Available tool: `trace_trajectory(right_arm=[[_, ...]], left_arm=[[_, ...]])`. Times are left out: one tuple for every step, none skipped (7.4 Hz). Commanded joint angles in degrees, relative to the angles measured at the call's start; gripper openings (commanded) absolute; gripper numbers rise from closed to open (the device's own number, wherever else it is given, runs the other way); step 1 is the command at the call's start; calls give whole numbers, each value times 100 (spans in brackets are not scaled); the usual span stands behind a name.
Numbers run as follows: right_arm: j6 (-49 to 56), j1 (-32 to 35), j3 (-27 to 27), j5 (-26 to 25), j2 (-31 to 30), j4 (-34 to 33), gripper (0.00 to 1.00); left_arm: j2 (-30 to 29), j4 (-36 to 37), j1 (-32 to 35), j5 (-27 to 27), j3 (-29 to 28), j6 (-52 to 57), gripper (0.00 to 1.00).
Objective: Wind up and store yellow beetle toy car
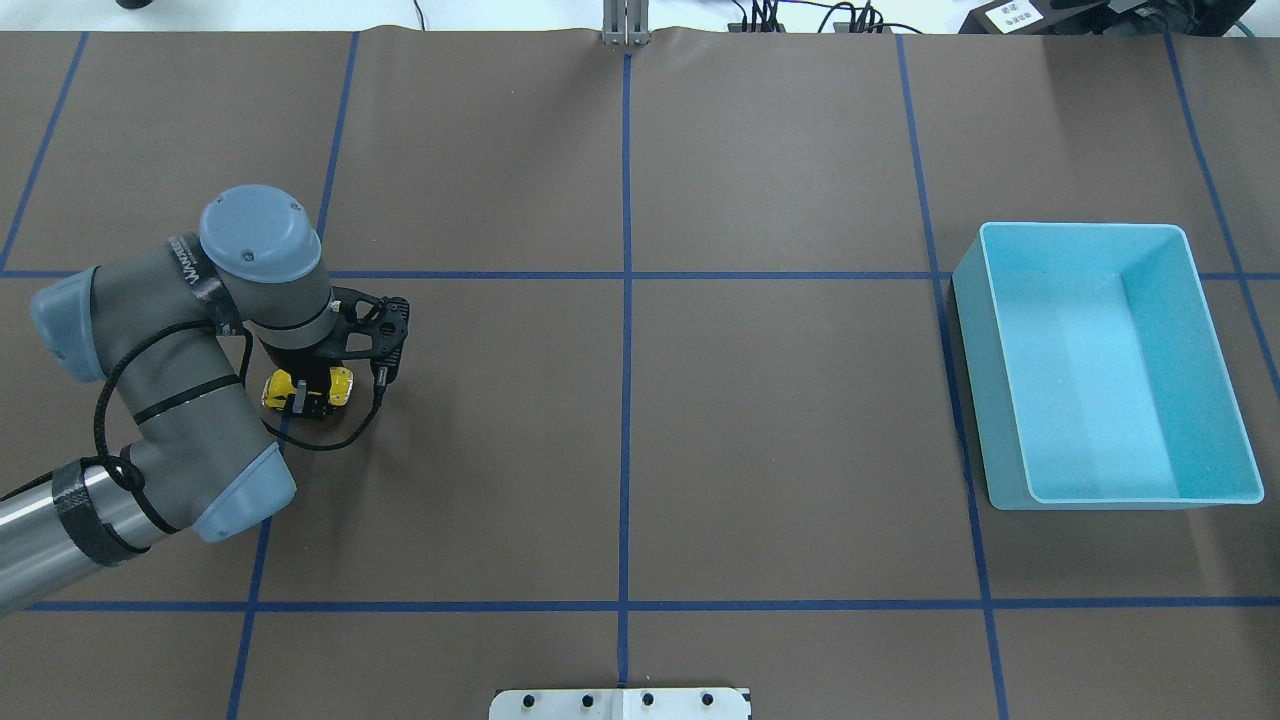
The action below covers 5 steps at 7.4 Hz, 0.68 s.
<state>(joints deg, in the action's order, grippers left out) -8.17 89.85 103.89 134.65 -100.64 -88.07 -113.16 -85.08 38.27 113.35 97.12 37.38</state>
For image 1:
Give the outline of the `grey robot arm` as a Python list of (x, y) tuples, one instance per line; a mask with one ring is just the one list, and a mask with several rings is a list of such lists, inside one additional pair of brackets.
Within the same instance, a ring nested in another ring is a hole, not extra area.
[(268, 184), (225, 190), (196, 232), (37, 292), (46, 347), (77, 380), (114, 379), (141, 437), (3, 501), (3, 612), (183, 530), (216, 543), (284, 509), (294, 478), (218, 331), (241, 322), (306, 348), (333, 328), (334, 297), (308, 214)]

